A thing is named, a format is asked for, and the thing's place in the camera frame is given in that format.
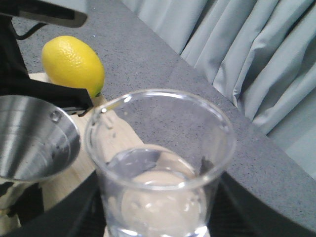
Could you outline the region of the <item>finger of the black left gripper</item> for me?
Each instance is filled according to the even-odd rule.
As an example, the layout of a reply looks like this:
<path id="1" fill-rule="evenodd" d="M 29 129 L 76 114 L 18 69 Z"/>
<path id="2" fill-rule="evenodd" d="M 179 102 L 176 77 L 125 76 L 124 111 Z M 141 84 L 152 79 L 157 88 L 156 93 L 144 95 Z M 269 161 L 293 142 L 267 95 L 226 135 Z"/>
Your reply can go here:
<path id="1" fill-rule="evenodd" d="M 23 226 L 42 213 L 42 190 L 38 183 L 30 185 L 1 181 L 1 226 Z"/>

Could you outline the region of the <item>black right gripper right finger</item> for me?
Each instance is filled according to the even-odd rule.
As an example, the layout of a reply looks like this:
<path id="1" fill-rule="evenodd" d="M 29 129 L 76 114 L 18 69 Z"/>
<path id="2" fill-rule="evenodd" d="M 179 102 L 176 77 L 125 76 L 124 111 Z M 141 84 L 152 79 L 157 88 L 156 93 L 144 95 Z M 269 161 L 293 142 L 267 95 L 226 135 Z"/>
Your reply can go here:
<path id="1" fill-rule="evenodd" d="M 223 173 L 209 220 L 212 237 L 314 237 Z"/>

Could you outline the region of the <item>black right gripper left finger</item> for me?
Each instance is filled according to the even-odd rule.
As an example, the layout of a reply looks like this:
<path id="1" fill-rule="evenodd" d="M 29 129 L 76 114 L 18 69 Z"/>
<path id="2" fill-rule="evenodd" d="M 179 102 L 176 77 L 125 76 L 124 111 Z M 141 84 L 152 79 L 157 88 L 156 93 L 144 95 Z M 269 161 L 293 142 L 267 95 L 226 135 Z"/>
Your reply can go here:
<path id="1" fill-rule="evenodd" d="M 74 191 L 8 237 L 102 237 L 105 233 L 100 191 L 95 172 Z"/>

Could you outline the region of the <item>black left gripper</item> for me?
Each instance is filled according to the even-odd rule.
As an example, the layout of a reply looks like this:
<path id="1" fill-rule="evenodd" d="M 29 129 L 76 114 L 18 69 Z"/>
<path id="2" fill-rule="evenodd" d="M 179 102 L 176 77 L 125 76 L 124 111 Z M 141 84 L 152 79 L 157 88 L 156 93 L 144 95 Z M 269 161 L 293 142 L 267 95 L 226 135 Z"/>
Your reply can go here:
<path id="1" fill-rule="evenodd" d="M 86 89 L 70 88 L 28 76 L 10 18 L 0 20 L 0 94 L 23 95 L 47 101 L 69 115 L 84 116 L 93 107 Z"/>

